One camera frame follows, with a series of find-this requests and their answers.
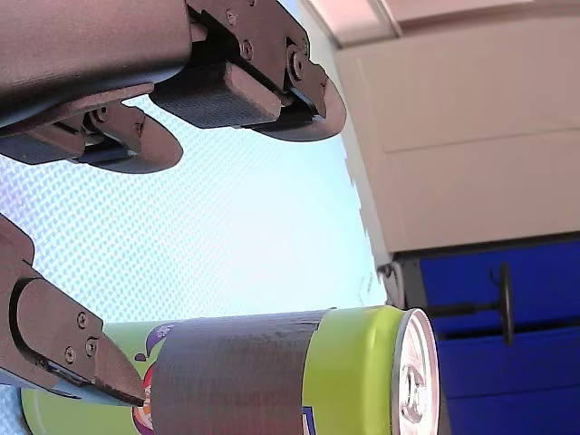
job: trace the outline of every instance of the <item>gray tape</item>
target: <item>gray tape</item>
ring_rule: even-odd
[[[156,435],[302,435],[306,353],[325,313],[177,324],[152,376]]]

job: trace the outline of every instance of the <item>green can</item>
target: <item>green can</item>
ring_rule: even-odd
[[[439,373],[421,310],[111,324],[142,408],[23,391],[34,435],[436,434]]]

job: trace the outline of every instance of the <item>screw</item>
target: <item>screw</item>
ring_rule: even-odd
[[[84,312],[80,312],[79,315],[76,316],[76,324],[78,324],[81,329],[87,327],[87,320],[87,314]]]
[[[74,363],[74,360],[76,360],[76,352],[71,346],[64,349],[64,360],[69,364]]]
[[[302,50],[305,56],[310,56],[310,44],[306,38],[302,39]]]
[[[226,12],[226,18],[229,25],[236,25],[237,22],[236,11],[234,11],[233,9],[228,9]]]
[[[93,113],[98,122],[106,122],[109,120],[109,109],[107,109],[107,106],[103,106],[100,109],[93,111]]]
[[[247,61],[251,61],[254,57],[254,47],[247,39],[242,43],[242,57]]]
[[[90,338],[89,340],[87,340],[87,344],[86,344],[86,351],[87,351],[87,356],[89,358],[92,358],[96,353],[97,353],[97,342]]]
[[[292,56],[292,74],[300,81],[305,77],[305,60],[300,53],[294,53]]]

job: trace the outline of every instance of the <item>beige wall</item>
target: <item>beige wall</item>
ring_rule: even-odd
[[[344,95],[339,74],[334,63],[335,50],[328,36],[324,33],[319,23],[315,21],[307,6],[307,2],[298,3],[298,14],[302,25],[308,31],[312,46],[311,57],[313,62],[320,63],[325,68],[328,75],[336,83],[339,92]],[[367,178],[359,142],[354,132],[353,118],[350,115],[347,118],[342,137],[346,151],[346,166],[353,181],[353,188],[357,190],[359,199],[361,200],[361,219],[370,239],[374,261],[377,266],[384,266],[390,263],[392,258],[384,244],[384,236],[374,204],[371,185]]]
[[[336,55],[391,251],[580,230],[580,18]]]

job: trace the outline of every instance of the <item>can lid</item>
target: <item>can lid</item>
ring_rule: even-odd
[[[435,336],[418,309],[401,319],[391,376],[392,435],[436,435],[440,383]]]

